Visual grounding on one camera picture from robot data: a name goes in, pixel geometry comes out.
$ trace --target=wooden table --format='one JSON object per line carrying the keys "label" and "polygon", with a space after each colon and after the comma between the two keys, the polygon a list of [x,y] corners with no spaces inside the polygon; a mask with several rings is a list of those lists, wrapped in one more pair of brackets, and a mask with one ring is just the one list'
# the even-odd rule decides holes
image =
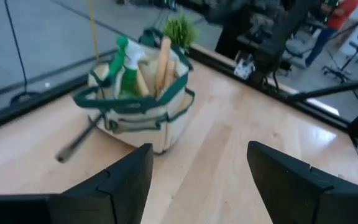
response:
{"label": "wooden table", "polygon": [[[194,62],[182,138],[155,156],[142,223],[271,223],[247,163],[260,141],[358,184],[347,134]],[[95,130],[66,164],[53,158],[87,126],[69,96],[0,128],[0,194],[63,192],[133,150]]]}

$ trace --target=orange shirt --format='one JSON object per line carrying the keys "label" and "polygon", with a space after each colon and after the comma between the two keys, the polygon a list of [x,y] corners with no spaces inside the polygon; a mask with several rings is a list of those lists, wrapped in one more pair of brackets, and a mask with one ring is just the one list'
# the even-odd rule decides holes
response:
{"label": "orange shirt", "polygon": [[358,0],[345,0],[344,2],[340,3],[337,9],[343,9],[345,14],[343,16],[337,16],[332,14],[331,17],[328,19],[327,27],[333,29],[341,29],[343,24],[347,21],[349,16],[353,13],[353,11],[358,7]]}

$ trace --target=yellow cable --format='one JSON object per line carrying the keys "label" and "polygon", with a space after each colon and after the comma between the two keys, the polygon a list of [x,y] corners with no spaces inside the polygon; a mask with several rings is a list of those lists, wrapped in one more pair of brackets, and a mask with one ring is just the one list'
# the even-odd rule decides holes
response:
{"label": "yellow cable", "polygon": [[94,47],[96,59],[99,60],[98,38],[96,37],[96,29],[94,28],[92,0],[89,0],[88,2],[89,2],[89,18],[91,19],[91,27],[92,27],[92,33],[93,33],[93,47]]}

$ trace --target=green plant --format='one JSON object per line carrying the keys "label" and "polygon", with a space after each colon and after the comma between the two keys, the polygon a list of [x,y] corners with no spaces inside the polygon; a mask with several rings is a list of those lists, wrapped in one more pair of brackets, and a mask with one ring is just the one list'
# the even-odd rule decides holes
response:
{"label": "green plant", "polygon": [[169,37],[173,44],[188,50],[191,43],[197,38],[193,23],[185,17],[183,11],[179,18],[170,19],[164,26],[164,35]]}

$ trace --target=canvas tool bag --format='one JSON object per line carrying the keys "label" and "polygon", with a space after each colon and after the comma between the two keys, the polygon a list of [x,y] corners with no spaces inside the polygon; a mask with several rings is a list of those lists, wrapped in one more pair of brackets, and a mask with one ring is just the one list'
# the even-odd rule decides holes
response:
{"label": "canvas tool bag", "polygon": [[79,107],[88,110],[90,119],[107,111],[98,123],[99,129],[135,147],[152,143],[154,153],[161,154],[178,141],[185,129],[188,110],[195,98],[195,93],[186,87],[188,73],[193,68],[185,55],[172,46],[170,59],[176,62],[175,79],[159,97],[153,97],[159,48],[150,44],[151,38],[159,41],[162,34],[145,30],[139,40],[145,56],[138,62],[150,95],[119,98],[122,77],[118,74],[115,83],[106,83],[109,62],[98,62],[89,73],[88,87],[73,99]]}

